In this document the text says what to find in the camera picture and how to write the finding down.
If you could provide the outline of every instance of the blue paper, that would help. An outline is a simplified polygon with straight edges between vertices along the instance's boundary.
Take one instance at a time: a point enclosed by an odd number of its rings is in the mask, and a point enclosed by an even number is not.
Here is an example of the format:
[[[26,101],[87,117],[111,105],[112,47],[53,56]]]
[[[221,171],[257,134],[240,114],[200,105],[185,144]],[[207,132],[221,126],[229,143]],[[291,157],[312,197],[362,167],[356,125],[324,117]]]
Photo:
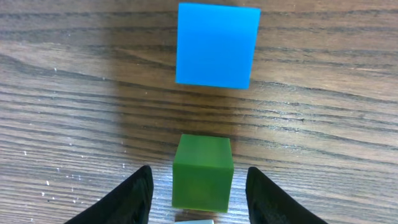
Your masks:
[[[180,3],[176,82],[249,88],[261,10]]]

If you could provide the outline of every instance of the block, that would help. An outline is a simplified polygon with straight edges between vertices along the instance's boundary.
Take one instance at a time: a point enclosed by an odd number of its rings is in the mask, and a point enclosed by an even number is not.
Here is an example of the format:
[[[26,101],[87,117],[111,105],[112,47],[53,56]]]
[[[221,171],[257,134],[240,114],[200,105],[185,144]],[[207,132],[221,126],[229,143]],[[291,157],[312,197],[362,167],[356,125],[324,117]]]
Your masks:
[[[176,222],[175,224],[214,224],[214,221],[213,220],[195,220],[195,221]]]
[[[175,81],[249,88],[260,15],[256,8],[180,3]]]
[[[173,163],[172,206],[227,212],[233,173],[228,138],[183,134]]]

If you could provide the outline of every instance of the wood grain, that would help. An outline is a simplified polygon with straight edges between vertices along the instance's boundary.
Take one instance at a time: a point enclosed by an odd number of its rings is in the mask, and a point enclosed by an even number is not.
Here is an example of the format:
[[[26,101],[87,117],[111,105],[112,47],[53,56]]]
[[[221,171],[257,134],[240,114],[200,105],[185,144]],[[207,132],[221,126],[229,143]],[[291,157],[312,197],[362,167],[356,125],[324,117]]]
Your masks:
[[[262,9],[249,90],[174,83],[178,1],[0,0],[0,223],[63,223],[144,164],[150,223],[248,223],[250,166],[329,223],[398,223],[398,2],[204,2]],[[231,138],[228,213],[171,207],[182,133]]]

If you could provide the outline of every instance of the green block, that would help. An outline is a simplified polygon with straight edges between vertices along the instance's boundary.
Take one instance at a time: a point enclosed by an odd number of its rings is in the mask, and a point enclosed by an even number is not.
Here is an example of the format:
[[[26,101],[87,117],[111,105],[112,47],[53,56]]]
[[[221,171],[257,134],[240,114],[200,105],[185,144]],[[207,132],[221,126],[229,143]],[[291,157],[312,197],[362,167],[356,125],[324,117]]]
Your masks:
[[[227,212],[233,174],[228,138],[183,134],[173,163],[173,207]]]

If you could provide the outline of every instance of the wooden table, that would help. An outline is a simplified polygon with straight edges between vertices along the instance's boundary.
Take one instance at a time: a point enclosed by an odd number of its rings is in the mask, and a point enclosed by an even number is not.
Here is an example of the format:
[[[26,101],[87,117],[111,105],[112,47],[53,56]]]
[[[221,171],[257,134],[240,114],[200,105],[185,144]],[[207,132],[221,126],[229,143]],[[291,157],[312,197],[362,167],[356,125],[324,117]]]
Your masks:
[[[398,2],[262,8],[249,90],[177,85],[174,0],[0,0],[0,223],[63,223],[144,164],[150,223],[248,223],[256,166],[330,223],[398,223]],[[229,212],[171,207],[182,133],[231,139]]]

